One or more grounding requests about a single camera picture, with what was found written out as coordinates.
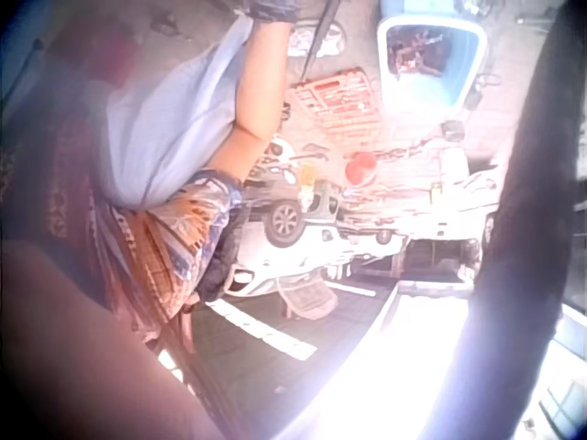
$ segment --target hand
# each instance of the hand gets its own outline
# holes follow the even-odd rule
[[[249,16],[264,23],[295,23],[299,0],[252,0]]]

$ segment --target blue bin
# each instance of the blue bin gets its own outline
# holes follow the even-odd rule
[[[398,12],[396,8],[382,11]],[[446,28],[451,51],[441,77],[407,73],[399,79],[389,72],[387,33],[394,27],[431,26]],[[462,107],[475,82],[487,50],[487,34],[481,26],[459,18],[449,8],[434,15],[400,14],[388,16],[377,29],[377,45],[382,76],[382,99],[387,110],[456,110]]]

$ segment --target tire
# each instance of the tire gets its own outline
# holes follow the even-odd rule
[[[495,213],[488,214],[485,218],[485,227],[483,228],[483,237],[481,240],[481,249],[483,254],[487,251],[492,239],[493,228],[495,227]]]
[[[296,200],[275,202],[263,220],[265,236],[276,248],[288,248],[305,230],[304,213]]]
[[[382,229],[375,236],[375,241],[380,245],[387,245],[392,241],[393,231],[391,229]]]

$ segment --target person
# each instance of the person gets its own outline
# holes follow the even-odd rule
[[[159,338],[165,325],[194,302],[194,289],[229,213],[241,202],[242,182],[278,129],[297,9],[293,0],[252,2],[249,14],[256,23],[247,42],[234,126],[205,169],[159,206],[114,206],[93,185],[95,131],[76,96],[83,81],[64,80],[58,69],[53,82],[33,93],[44,99],[35,107],[37,113],[32,115],[31,107],[30,113],[21,112],[28,116],[20,121],[25,135],[13,143],[18,148],[7,148],[3,155],[0,186],[8,239],[3,245],[3,305],[10,316],[3,321],[3,362],[17,391],[31,399],[37,413],[48,415],[60,434],[218,438],[198,412],[201,405],[189,401],[185,389],[163,384],[145,347],[136,342]],[[32,122],[39,124],[29,130]],[[8,135],[7,140],[17,138]],[[96,303],[112,312],[117,323]],[[127,337],[124,328],[135,338]],[[195,392],[215,423],[223,435],[242,436],[238,423],[227,427],[234,415],[229,403],[221,398],[214,402],[216,385],[206,383],[205,372],[185,360],[176,336],[170,332],[166,341],[183,358],[178,363],[191,369],[185,373],[195,377]],[[39,370],[43,373],[35,378]],[[174,416],[161,416],[165,408],[153,401],[158,392],[169,398],[165,405]],[[50,408],[55,395],[59,402]],[[113,402],[121,402],[121,414],[113,414]],[[133,425],[139,419],[148,421],[139,428]],[[74,422],[67,426],[66,420]]]

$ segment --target white vehicle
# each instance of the white vehicle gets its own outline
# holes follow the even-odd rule
[[[224,292],[259,296],[275,292],[275,281],[308,273],[328,264],[343,265],[353,256],[332,224],[307,220],[296,201],[276,201],[260,220],[243,226],[237,263]]]

